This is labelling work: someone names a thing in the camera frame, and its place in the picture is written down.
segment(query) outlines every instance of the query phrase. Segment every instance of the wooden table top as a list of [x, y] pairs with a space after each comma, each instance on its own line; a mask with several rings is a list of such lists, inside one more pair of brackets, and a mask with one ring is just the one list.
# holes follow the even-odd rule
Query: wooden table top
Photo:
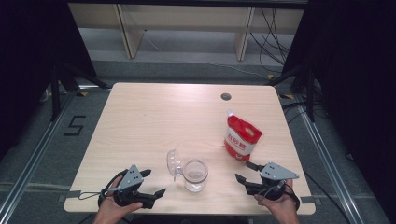
[[[231, 100], [221, 99], [229, 93]], [[303, 169], [291, 139], [288, 124], [273, 87], [204, 84], [117, 83], [92, 135], [72, 190], [99, 192], [118, 172], [135, 164], [150, 169], [140, 187], [153, 194], [166, 188], [152, 209], [140, 214], [264, 215], [235, 174], [261, 183], [260, 175], [232, 158], [225, 149], [227, 110], [263, 132], [250, 161], [265, 165], [273, 161], [300, 175], [295, 179], [298, 197], [311, 196]], [[169, 174], [167, 152], [177, 149], [182, 163], [203, 160], [209, 169], [206, 188], [192, 193], [184, 179]], [[97, 197], [68, 198], [68, 212], [96, 212]], [[313, 203], [302, 203], [301, 215], [315, 212]]]

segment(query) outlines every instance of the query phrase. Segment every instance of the black backdrop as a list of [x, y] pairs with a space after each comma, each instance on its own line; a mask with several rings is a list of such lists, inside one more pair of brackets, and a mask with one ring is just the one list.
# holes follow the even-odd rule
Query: black backdrop
[[[315, 77], [331, 120], [391, 223], [396, 223], [395, 12], [393, 1], [338, 1], [336, 7], [306, 10], [283, 70], [302, 64], [324, 31], [311, 63]], [[306, 74], [296, 77], [298, 85], [306, 85]]]
[[0, 36], [1, 160], [18, 144], [55, 64], [70, 63], [96, 74], [64, 1], [1, 0]]

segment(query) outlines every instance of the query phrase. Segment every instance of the red and white food package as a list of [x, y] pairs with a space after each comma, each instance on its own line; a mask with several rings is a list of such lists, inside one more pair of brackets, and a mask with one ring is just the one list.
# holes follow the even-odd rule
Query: red and white food package
[[252, 124], [228, 111], [228, 128], [224, 139], [225, 148], [239, 161], [249, 161], [250, 154], [262, 136], [262, 132]]

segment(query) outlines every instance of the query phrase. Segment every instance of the desk leg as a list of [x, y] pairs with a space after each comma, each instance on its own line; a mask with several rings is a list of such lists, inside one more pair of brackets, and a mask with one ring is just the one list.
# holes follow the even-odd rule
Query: desk leg
[[247, 17], [243, 24], [243, 30], [241, 33], [233, 34], [233, 42], [235, 43], [236, 59], [238, 61], [244, 61], [245, 52], [247, 49], [248, 35], [250, 33], [250, 25], [253, 21], [254, 8], [249, 7], [247, 9]]
[[132, 18], [129, 18], [128, 13], [123, 12], [122, 5], [114, 5], [114, 9], [118, 15], [117, 19], [120, 24], [126, 55], [128, 59], [132, 59], [136, 56], [140, 41], [142, 40], [142, 36], [145, 31], [134, 29], [133, 20]]

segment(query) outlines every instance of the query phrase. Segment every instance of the human hand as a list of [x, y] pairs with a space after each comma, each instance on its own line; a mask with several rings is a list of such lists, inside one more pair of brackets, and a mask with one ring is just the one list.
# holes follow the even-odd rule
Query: human hand
[[[111, 188], [115, 188], [119, 184], [121, 179], [122, 176], [117, 177], [111, 185]], [[116, 204], [116, 202], [114, 202], [114, 198], [112, 197], [112, 195], [113, 192], [109, 192], [103, 199], [99, 207], [99, 211], [96, 214], [95, 220], [93, 222], [94, 224], [116, 224], [123, 217], [143, 206], [142, 203], [131, 203], [123, 207], [119, 206]]]
[[[293, 181], [291, 179], [286, 180], [286, 185], [285, 191], [292, 193]], [[283, 194], [276, 201], [266, 199], [259, 194], [255, 194], [254, 198], [258, 205], [267, 207], [280, 224], [299, 223], [294, 200], [289, 195]]]

